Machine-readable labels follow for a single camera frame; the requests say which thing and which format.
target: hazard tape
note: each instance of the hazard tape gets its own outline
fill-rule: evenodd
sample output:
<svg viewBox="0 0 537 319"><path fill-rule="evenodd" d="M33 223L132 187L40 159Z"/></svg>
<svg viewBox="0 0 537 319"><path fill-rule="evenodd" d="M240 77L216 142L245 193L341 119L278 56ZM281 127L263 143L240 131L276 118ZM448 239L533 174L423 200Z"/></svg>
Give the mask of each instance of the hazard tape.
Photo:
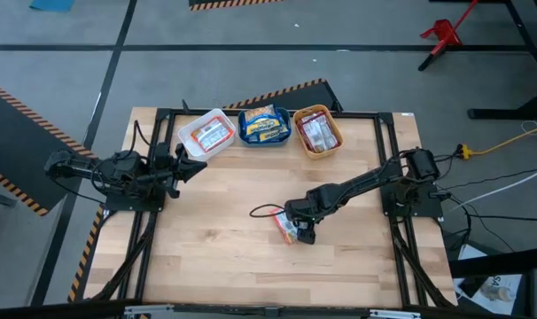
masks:
<svg viewBox="0 0 537 319"><path fill-rule="evenodd" d="M97 156L93 154L90 150L83 147L81 144L75 142L72 137L67 136L65 133L63 133L61 130L50 124L47 120L45 120L42 116L40 116L38 113L34 112L32 109L30 109L28 106L24 105L22 102L20 102L16 97L13 97L11 94L7 93L4 89L0 88L0 98L2 98L6 103L12 105L17 111L28 117L31 121L36 123L36 125L40 126L41 128L44 128L50 134L52 134L57 139L64 142L64 144L71 147L74 151L76 151L78 154L95 159ZM30 209L35 211L37 214L44 216L46 213L48 213L48 209L42 207L40 204L38 204L34 199L30 198L26 193L24 193L21 189L19 189L15 184L11 183L11 181L8 180L8 178L4 177L0 174L0 184L5 187L8 191L10 191L14 196L16 196L18 199L20 199L23 203L25 203Z"/></svg>
<svg viewBox="0 0 537 319"><path fill-rule="evenodd" d="M95 249L95 240L97 238L97 234L99 230L101 229L101 222L103 221L103 207L99 207L97 209L97 213L95 215L95 219L93 220L93 223L91 224L91 229L89 230L88 240L85 243L85 247L83 248L82 257L80 258L80 265L77 268L77 271L75 272L74 280L72 282L72 288L70 289L70 293L67 295L67 302L75 302L75 299L78 295L78 290L80 288L80 283L82 282L82 279L84 276L86 276L87 272L87 264L88 259L90 258L90 253L93 249Z"/></svg>
<svg viewBox="0 0 537 319"><path fill-rule="evenodd" d="M275 2L283 2L284 0L227 0L210 2L207 4L194 4L190 6L191 11L210 10L218 8L230 8L249 4L270 4Z"/></svg>
<svg viewBox="0 0 537 319"><path fill-rule="evenodd" d="M311 85L324 83L324 82L326 82L326 80L322 79L322 78L316 79L316 80L313 80L313 81L310 81L310 82L304 82L304 83L301 83L301 84L293 85L293 86L285 88L285 89L280 89L280 90L276 90L274 92L269 92L267 94L263 94L263 95L260 95L258 97L248 98L246 100L243 100L243 101L240 101L240 102L237 102L237 103L233 103L231 105L225 105L223 108L229 108L229 109L241 108L243 106L250 105L250 104L262 101L262 100L267 99L267 98L278 97L278 96L281 96L281 95L283 95L285 93L295 91L297 89L304 89L304 88L309 87Z"/></svg>

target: wooden tabletop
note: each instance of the wooden tabletop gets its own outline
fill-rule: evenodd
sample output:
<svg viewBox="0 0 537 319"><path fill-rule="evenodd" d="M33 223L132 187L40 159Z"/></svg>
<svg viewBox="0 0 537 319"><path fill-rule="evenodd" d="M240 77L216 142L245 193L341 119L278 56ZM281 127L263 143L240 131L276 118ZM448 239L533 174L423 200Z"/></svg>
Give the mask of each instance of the wooden tabletop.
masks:
<svg viewBox="0 0 537 319"><path fill-rule="evenodd" d="M156 108L133 109L123 149L130 146L134 120L150 138L155 113ZM393 116L400 148L420 145L414 116ZM176 116L172 149L179 142L177 130L196 118ZM337 119L337 124L345 143L329 158L309 159L296 132L278 148L246 148L237 139L188 183L179 183L180 198L168 198L159 214L144 301L400 307L379 191L351 199L316 225L315 245L287 245L272 218L248 215L256 206L282 205L322 183L341 183L379 166L373 121ZM136 150L147 152L140 138ZM118 212L100 230L84 298L99 292L122 263L133 216ZM456 303L440 227L430 218L413 222L425 271ZM128 296L134 295L136 269ZM416 303L408 266L407 277Z"/></svg>

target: concrete floor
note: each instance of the concrete floor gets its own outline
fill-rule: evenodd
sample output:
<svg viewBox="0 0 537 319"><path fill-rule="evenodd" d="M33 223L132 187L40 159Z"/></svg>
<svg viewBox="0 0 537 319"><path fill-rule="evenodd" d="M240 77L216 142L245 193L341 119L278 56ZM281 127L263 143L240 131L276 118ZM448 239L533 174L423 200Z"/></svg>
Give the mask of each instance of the concrete floor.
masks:
<svg viewBox="0 0 537 319"><path fill-rule="evenodd" d="M515 4L537 42L536 8L526 0ZM114 44L127 5L126 0L81 0L69 13L52 13L6 0L0 2L0 43ZM126 44L427 44L433 40L418 34L436 19L455 21L464 8L427 0L285 0L190 12L184 1L139 0ZM468 44L522 43L500 4L480 5L459 34ZM110 57L108 51L0 51L0 86L82 140ZM452 152L458 143L482 150L522 133L519 121L470 121L465 111L513 108L537 94L537 67L530 55L448 53L419 73L416 67L424 58L419 52L123 52L93 151L104 157L119 150L134 106L179 107L184 98L191 106L218 107L320 77L329 81L347 110L414 113L423 146L437 154ZM537 136L530 136L487 156L455 161L440 184L534 167ZM472 198L516 180L456 189L455 194ZM96 196L87 185L81 193ZM537 179L480 200L476 207L481 214L536 217ZM95 204L78 199L46 302L66 301L95 209ZM39 218L22 205L0 208L0 307L29 302L57 212ZM465 225L458 212L445 219L448 231ZM486 225L515 250L537 247L535 222L487 220ZM471 238L508 250L478 221Z"/></svg>

